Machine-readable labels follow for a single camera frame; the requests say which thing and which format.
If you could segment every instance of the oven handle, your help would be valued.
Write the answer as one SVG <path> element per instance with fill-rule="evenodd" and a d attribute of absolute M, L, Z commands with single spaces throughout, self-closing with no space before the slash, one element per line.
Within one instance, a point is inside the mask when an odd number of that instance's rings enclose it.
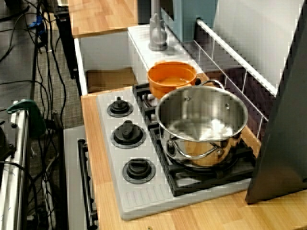
<path fill-rule="evenodd" d="M 85 146 L 85 140 L 78 140 L 78 150 L 79 150 L 79 159 L 80 159 L 80 168 L 81 168 L 81 178 L 82 178 L 82 187 L 83 187 L 83 197 L 84 197 L 84 206 L 86 212 L 86 224 L 88 230 L 95 230 L 98 227 L 95 225 L 95 220 L 98 220 L 97 210 L 93 210 L 93 199 L 91 198 L 90 191 L 90 177 L 88 176 L 85 152 L 87 152 L 87 147 Z"/>

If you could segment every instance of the stainless steel pot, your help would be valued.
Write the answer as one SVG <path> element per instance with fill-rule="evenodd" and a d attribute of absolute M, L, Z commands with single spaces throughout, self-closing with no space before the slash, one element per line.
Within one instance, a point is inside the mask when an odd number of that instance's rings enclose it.
<path fill-rule="evenodd" d="M 232 93 L 210 86 L 189 86 L 166 94 L 156 107 L 166 154 L 193 168 L 212 167 L 228 155 L 248 121 L 244 103 Z"/>

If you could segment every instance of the black cast iron grate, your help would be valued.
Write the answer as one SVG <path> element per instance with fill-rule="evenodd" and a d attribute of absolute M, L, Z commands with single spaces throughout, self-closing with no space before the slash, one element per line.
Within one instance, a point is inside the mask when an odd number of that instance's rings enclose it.
<path fill-rule="evenodd" d="M 133 86 L 133 93 L 174 196 L 241 181 L 252 176 L 256 158 L 253 150 L 242 140 L 237 147 L 232 147 L 227 157 L 215 167 L 194 169 L 172 161 L 166 156 L 161 145 L 159 124 L 153 117 L 155 108 L 146 106 L 142 98 L 146 93 L 150 93 L 149 84 Z M 179 183 L 185 178 L 188 178 L 189 183 Z"/>

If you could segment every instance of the white stove panel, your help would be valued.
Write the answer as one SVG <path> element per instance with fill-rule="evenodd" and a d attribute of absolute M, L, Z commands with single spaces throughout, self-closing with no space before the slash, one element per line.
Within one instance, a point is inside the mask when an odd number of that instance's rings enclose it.
<path fill-rule="evenodd" d="M 117 97 L 133 105 L 134 109 L 130 115 L 115 118 L 107 114 L 108 106 L 116 101 Z M 101 94 L 97 96 L 96 102 L 119 212 L 123 220 L 136 219 L 247 189 L 250 179 L 174 197 L 132 90 Z M 146 132 L 144 143 L 133 149 L 120 149 L 111 143 L 112 132 L 126 120 L 131 120 Z M 156 173 L 152 180 L 144 184 L 132 184 L 124 179 L 123 167 L 134 158 L 145 158 L 155 165 Z"/>

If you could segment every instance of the orange bowl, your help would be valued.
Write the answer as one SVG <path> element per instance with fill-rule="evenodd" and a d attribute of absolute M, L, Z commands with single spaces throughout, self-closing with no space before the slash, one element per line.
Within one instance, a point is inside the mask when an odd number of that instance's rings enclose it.
<path fill-rule="evenodd" d="M 157 62 L 147 72 L 150 92 L 158 99 L 177 88 L 195 85 L 196 75 L 193 66 L 179 61 Z"/>

